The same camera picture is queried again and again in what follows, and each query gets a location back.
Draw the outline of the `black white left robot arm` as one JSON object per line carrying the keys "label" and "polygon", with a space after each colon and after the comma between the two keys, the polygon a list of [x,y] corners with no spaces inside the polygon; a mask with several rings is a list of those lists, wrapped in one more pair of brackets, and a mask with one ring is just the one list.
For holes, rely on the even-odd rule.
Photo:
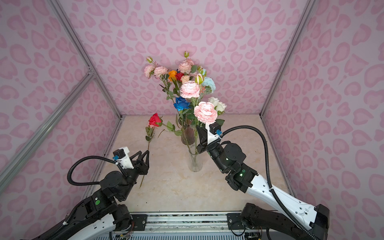
{"label": "black white left robot arm", "polygon": [[[99,185],[100,189],[81,200],[58,224],[37,236],[38,240],[92,239],[103,233],[135,229],[136,223],[123,202],[128,198],[140,175],[147,175],[150,152],[137,152],[131,157],[123,149],[114,151],[114,158],[86,156],[76,161],[68,171],[67,180],[73,186]],[[101,160],[118,167],[98,182],[76,182],[75,168],[88,160]]]}

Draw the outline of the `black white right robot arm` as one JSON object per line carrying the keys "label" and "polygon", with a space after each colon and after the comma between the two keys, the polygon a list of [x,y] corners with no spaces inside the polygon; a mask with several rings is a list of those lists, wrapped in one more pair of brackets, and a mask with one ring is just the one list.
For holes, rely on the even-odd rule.
{"label": "black white right robot arm", "polygon": [[[254,131],[261,137],[265,151],[265,177],[245,164],[246,155],[239,145],[222,141],[226,134],[241,129]],[[210,155],[233,190],[249,194],[273,207],[272,211],[267,211],[254,204],[246,204],[240,214],[246,229],[275,230],[296,240],[327,239],[330,210],[321,204],[313,206],[305,203],[272,184],[268,143],[259,129],[242,125],[222,132],[221,125],[213,123],[198,126],[197,133],[200,140],[198,152]]]}

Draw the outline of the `peach artificial rose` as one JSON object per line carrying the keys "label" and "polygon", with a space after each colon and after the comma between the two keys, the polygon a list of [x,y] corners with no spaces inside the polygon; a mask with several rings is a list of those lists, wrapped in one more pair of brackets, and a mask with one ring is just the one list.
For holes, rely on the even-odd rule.
{"label": "peach artificial rose", "polygon": [[190,81],[190,76],[184,75],[184,76],[181,77],[182,84],[185,84],[185,83],[187,83],[189,81]]}

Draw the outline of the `clear frosted glass vase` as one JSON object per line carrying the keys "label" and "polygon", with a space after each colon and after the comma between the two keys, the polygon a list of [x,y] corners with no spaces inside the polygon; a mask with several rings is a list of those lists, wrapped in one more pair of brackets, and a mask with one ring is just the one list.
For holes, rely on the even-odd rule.
{"label": "clear frosted glass vase", "polygon": [[201,155],[189,152],[190,159],[188,167],[191,172],[197,173],[203,168],[203,161]]}

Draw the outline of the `light blue carnation spray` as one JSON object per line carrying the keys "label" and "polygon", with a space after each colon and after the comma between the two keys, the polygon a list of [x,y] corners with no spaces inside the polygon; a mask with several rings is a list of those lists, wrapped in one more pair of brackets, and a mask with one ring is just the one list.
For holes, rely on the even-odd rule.
{"label": "light blue carnation spray", "polygon": [[213,93],[216,90],[216,84],[212,78],[207,77],[207,70],[206,69],[200,69],[199,73],[203,77],[201,85],[204,88],[208,89],[209,93]]}

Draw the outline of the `pink rosebud spray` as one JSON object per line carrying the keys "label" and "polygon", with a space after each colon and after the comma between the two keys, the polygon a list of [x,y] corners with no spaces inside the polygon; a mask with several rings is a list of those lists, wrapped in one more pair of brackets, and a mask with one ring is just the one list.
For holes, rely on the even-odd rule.
{"label": "pink rosebud spray", "polygon": [[189,75],[192,72],[192,67],[195,64],[190,58],[189,58],[189,52],[184,52],[185,60],[183,60],[179,66],[178,71],[180,73],[183,73],[184,75]]}

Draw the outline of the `small red artificial rose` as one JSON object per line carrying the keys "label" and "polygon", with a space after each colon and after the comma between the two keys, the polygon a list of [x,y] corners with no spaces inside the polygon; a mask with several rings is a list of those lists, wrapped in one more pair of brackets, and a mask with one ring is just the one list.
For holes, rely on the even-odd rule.
{"label": "small red artificial rose", "polygon": [[184,74],[182,72],[177,72],[177,74],[175,75],[176,80],[179,82],[183,82],[182,81],[183,76],[184,76]]}

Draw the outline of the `orange artificial rose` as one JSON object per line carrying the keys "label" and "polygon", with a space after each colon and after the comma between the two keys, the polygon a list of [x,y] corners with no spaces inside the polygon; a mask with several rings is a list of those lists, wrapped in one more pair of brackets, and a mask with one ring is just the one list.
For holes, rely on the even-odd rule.
{"label": "orange artificial rose", "polygon": [[174,89],[176,89],[176,91],[178,91],[180,89],[181,82],[177,81],[176,77],[175,77],[177,72],[179,72],[179,71],[170,71],[169,72],[169,74],[168,74],[169,77],[168,77],[168,82],[167,82],[168,89],[170,89],[170,87],[174,87]]}

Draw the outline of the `pink carnation spray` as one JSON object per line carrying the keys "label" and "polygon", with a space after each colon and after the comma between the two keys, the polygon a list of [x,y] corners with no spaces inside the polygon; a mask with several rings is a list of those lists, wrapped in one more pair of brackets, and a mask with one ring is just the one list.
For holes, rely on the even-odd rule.
{"label": "pink carnation spray", "polygon": [[190,76],[190,81],[181,84],[180,88],[180,97],[186,99],[190,102],[191,110],[188,112],[187,117],[191,121],[191,127],[195,132],[195,143],[192,145],[193,153],[197,153],[197,141],[198,141],[198,133],[197,126],[205,127],[207,123],[213,123],[218,118],[218,113],[214,109],[214,105],[208,100],[203,100],[203,98],[209,93],[209,90],[204,88],[201,83],[203,77],[201,74],[197,75],[188,75]]}
{"label": "pink carnation spray", "polygon": [[164,92],[167,95],[167,100],[175,103],[175,98],[180,97],[180,89],[176,91],[174,87],[170,87],[168,89],[167,82],[169,77],[169,72],[173,70],[169,70],[168,68],[159,65],[152,57],[148,56],[146,57],[146,62],[148,63],[147,66],[144,69],[144,75],[146,78],[155,78],[157,80],[160,80],[161,83],[160,88],[162,92]]}

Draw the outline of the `white artificial rose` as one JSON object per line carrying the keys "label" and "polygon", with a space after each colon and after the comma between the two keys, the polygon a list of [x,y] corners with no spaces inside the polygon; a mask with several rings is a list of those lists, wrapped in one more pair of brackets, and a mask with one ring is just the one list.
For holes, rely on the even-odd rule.
{"label": "white artificial rose", "polygon": [[218,115],[222,115],[225,112],[225,109],[227,108],[227,105],[217,98],[210,97],[209,102],[214,105],[214,109],[216,110]]}

